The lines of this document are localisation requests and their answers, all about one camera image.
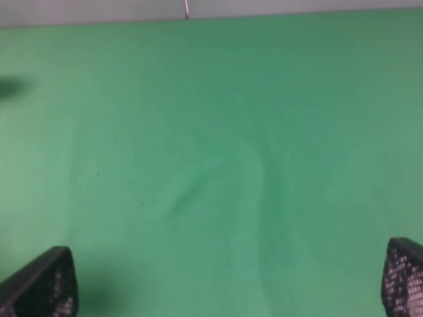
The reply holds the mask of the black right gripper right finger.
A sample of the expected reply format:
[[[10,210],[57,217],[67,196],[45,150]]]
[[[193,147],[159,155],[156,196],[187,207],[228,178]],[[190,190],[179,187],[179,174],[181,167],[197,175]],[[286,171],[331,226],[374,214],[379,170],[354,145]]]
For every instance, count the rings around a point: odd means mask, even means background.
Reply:
[[[389,317],[422,317],[422,245],[403,237],[389,240],[381,301]]]

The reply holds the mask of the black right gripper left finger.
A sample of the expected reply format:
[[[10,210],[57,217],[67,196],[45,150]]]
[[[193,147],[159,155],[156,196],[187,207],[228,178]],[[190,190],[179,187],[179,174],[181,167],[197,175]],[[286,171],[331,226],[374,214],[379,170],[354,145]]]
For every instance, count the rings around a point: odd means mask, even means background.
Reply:
[[[1,282],[2,316],[76,316],[79,291],[71,249],[54,246]]]

